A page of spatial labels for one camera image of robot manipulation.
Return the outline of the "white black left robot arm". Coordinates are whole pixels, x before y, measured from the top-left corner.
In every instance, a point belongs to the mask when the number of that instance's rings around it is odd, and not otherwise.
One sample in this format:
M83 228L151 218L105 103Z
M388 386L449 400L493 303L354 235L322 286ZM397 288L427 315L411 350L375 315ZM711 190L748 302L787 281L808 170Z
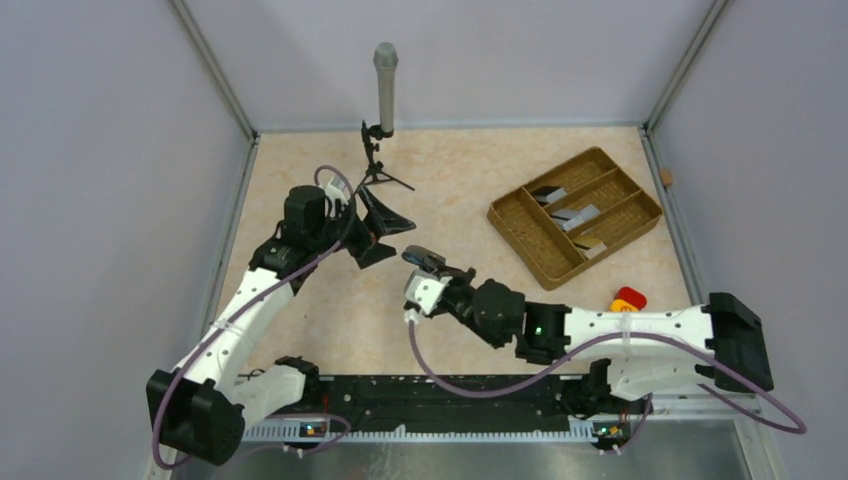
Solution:
M345 250L365 269L395 255L381 238L415 227L365 187L351 196L330 185L292 188L282 219L254 251L223 313L175 367L147 381L153 451L166 446L220 466L248 428L277 410L314 410L321 397L315 365L289 358L238 383L243 365L321 261Z

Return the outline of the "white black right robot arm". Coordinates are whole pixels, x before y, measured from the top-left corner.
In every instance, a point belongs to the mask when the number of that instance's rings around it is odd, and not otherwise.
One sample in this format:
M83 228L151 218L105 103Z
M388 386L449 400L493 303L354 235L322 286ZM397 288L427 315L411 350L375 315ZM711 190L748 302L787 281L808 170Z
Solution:
M407 321L447 314L493 348L513 345L528 363L588 361L586 397L600 412L707 382L736 393L774 388L762 321L730 293L681 310L593 311L531 302L493 279L474 285L474 269L451 267L418 245L401 257L415 267L405 286Z

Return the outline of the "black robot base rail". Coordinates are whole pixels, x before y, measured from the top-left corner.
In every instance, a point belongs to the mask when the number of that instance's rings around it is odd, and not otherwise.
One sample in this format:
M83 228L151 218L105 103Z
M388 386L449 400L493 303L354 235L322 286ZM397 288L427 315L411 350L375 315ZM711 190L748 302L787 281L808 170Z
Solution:
M579 420L618 408L587 395L579 380L551 375L492 398L451 393L426 376L337 375L307 383L302 412L339 415L354 433L424 434L565 432Z

